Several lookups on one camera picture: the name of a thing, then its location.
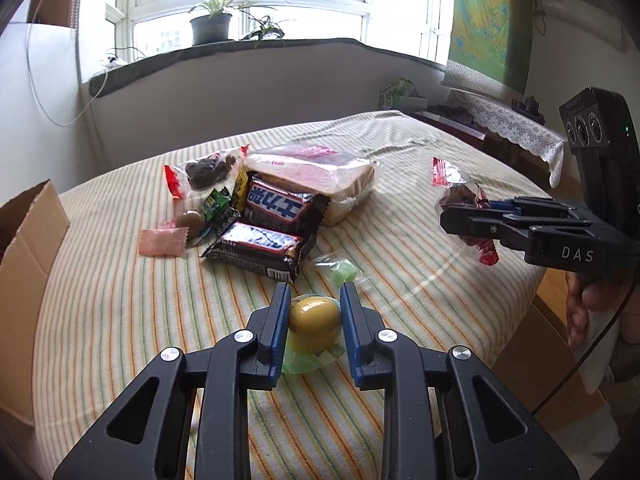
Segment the metal pivot bolt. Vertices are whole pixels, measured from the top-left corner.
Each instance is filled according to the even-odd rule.
[[[453,354],[453,357],[460,359],[461,361],[466,361],[471,357],[471,350],[466,346],[455,346],[451,353]]]
[[[391,343],[398,339],[398,334],[393,330],[385,328],[384,330],[378,332],[378,339],[380,339],[380,341],[384,341],[385,343]]]
[[[254,338],[254,333],[251,330],[238,330],[234,334],[234,339],[239,343],[248,343]]]
[[[180,357],[180,351],[174,346],[169,346],[160,352],[160,358],[163,361],[175,361],[178,357]]]

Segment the plant pot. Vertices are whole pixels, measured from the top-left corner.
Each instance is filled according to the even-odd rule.
[[[191,20],[193,29],[193,44],[203,45],[206,43],[217,43],[229,39],[229,21],[231,14],[214,14],[199,16]]]

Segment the brown egg-shaped candy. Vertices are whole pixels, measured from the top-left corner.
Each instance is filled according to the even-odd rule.
[[[193,240],[204,231],[207,223],[202,213],[196,209],[185,211],[175,219],[176,227],[188,227],[187,240]]]
[[[294,350],[318,354],[336,342],[341,329],[340,308],[330,298],[310,296],[291,307],[289,341]]]

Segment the windowsill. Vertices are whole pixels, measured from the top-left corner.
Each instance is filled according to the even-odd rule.
[[[391,50],[383,50],[381,48],[375,48],[365,45],[357,40],[351,38],[331,38],[328,40],[263,40],[259,45],[257,41],[223,41],[221,43],[209,43],[199,46],[191,46],[180,50],[174,50],[172,52],[165,52],[164,54],[157,54],[145,59],[132,62],[128,65],[115,68],[109,72],[107,82],[102,92],[98,97],[104,97],[120,88],[151,75],[155,72],[167,68],[180,61],[186,61],[189,59],[197,59],[199,57],[213,56],[218,53],[226,52],[239,52],[243,50],[254,50],[256,48],[290,48],[296,46],[311,46],[325,43],[347,43],[359,46],[361,48],[379,52],[380,54],[387,54],[388,56],[404,57],[412,61],[422,63],[430,66],[436,70],[444,72],[444,65],[440,65],[434,61],[423,59],[421,57],[410,56],[409,54],[401,54],[400,52],[393,52]],[[89,81],[89,94],[94,97],[104,81],[104,74],[99,74],[92,77]]]

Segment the striped tablecloth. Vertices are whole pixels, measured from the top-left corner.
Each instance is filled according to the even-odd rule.
[[[369,283],[365,306],[419,344],[472,348],[494,361],[522,320],[543,270],[498,248],[500,262],[466,259],[440,231],[431,158],[473,175],[490,198],[540,194],[511,168],[398,112],[297,124],[156,156],[112,171],[62,195],[71,221],[47,285],[36,335],[36,467],[44,478],[127,383],[161,349],[212,346],[269,303],[274,281],[223,264],[142,258],[141,229],[174,217],[161,167],[220,148],[265,148],[311,141],[380,161],[367,201],[333,228],[322,227],[311,257],[341,251]],[[337,290],[309,264],[293,294]],[[200,398],[196,400],[187,478]],[[353,386],[346,357],[302,376],[283,376],[272,392],[251,392],[249,444],[255,479],[377,479],[383,393]]]

